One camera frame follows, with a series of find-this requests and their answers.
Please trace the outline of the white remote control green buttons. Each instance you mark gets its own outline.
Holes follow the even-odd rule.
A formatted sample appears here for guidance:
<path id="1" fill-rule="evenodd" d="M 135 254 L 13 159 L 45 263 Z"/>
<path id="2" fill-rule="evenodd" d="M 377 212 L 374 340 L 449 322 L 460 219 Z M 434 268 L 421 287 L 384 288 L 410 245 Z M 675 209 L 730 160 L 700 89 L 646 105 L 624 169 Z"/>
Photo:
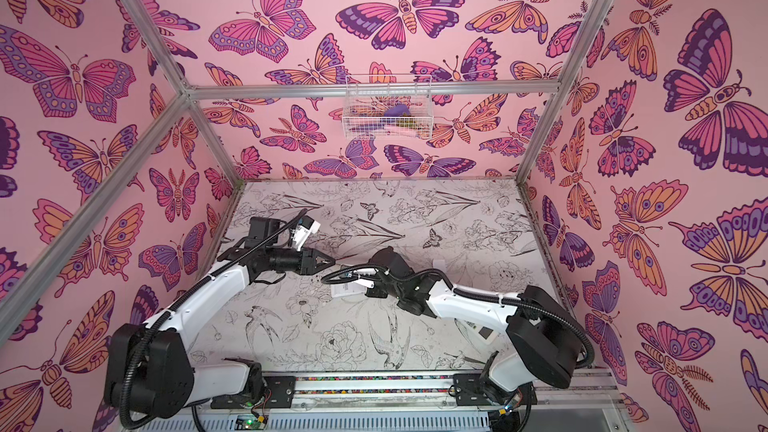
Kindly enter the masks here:
<path id="1" fill-rule="evenodd" d="M 331 296 L 333 298 L 349 297 L 353 295 L 364 295 L 373 285 L 368 280 L 355 280 L 352 282 L 331 285 Z"/>

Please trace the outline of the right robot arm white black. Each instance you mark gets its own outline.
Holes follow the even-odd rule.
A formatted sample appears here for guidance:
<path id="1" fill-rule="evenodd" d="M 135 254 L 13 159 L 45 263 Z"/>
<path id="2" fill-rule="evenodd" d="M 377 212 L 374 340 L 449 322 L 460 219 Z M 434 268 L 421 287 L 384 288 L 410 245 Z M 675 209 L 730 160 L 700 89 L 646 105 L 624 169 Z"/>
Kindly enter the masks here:
<path id="1" fill-rule="evenodd" d="M 493 403 L 522 395 L 536 381 L 567 389 L 575 371 L 594 363 L 584 327 L 538 286 L 504 293 L 461 286 L 440 269 L 414 270 L 391 247 L 348 275 L 412 315 L 470 322 L 506 337 L 510 345 L 491 354 L 479 379 L 479 390 Z"/>

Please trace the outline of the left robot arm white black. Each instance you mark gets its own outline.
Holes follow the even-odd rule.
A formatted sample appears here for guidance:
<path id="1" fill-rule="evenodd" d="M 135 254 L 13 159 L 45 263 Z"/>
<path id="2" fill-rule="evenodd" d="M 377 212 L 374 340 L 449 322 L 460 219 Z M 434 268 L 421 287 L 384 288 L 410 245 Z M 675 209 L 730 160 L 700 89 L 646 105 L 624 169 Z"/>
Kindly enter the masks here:
<path id="1" fill-rule="evenodd" d="M 221 252 L 211 269 L 170 306 L 140 324 L 125 324 L 109 345 L 103 400 L 117 409 L 121 426 L 137 430 L 216 397 L 257 403 L 266 388 L 262 367 L 248 359 L 193 364 L 199 333 L 233 297 L 265 272 L 313 276 L 334 265 L 306 247 L 320 224 L 301 210 L 288 221 L 254 217 L 246 236 Z"/>

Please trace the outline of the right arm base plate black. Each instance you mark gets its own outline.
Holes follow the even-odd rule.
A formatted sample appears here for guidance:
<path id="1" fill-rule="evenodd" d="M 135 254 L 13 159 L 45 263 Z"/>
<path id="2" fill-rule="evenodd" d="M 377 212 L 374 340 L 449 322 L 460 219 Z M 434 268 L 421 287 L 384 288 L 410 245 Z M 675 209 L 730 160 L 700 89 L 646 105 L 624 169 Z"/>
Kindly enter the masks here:
<path id="1" fill-rule="evenodd" d="M 448 394 L 458 406 L 508 406 L 516 409 L 526 404 L 522 392 L 505 392 L 481 373 L 456 373 Z"/>

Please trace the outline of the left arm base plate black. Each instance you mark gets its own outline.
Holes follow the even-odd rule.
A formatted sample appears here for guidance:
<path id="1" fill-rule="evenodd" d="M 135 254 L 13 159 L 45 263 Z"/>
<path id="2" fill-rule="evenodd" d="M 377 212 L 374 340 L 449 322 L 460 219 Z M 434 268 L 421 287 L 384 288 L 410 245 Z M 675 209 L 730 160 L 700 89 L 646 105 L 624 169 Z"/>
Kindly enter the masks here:
<path id="1" fill-rule="evenodd" d="M 210 407 L 216 409 L 289 409 L 295 397 L 296 376 L 266 376 L 251 390 L 236 395 L 214 397 Z"/>

